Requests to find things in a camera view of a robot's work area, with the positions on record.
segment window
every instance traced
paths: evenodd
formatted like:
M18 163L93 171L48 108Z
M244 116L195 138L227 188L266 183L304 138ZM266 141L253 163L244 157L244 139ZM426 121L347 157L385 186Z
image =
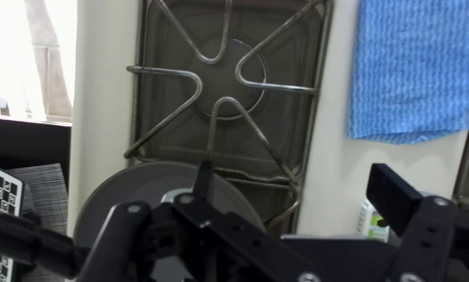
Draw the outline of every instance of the window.
M73 0L0 0L0 97L10 118L70 121L75 14Z

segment dish towel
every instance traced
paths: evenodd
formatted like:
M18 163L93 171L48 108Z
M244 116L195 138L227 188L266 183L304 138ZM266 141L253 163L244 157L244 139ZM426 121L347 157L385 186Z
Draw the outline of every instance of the dish towel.
M347 136L469 130L469 0L358 0Z

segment blue towel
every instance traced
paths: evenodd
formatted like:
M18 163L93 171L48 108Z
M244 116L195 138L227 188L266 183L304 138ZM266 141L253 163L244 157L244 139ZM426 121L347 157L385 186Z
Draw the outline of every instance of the blue towel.
M347 136L415 144L469 130L469 0L360 0Z

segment stovetop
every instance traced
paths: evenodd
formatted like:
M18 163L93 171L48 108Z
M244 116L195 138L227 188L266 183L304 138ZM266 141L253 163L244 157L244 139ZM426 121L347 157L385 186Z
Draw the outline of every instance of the stovetop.
M136 143L125 157L213 160L261 218L282 219L299 201L330 3L151 0L142 8L139 63L128 67L139 75Z

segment gas burner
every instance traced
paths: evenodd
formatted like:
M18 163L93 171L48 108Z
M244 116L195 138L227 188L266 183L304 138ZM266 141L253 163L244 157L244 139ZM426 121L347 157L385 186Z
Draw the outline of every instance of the gas burner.
M286 219L299 204L329 2L142 6L139 66L128 67L139 75L136 141L125 157L213 160L255 207L258 191L278 193L272 207L257 208L266 226Z

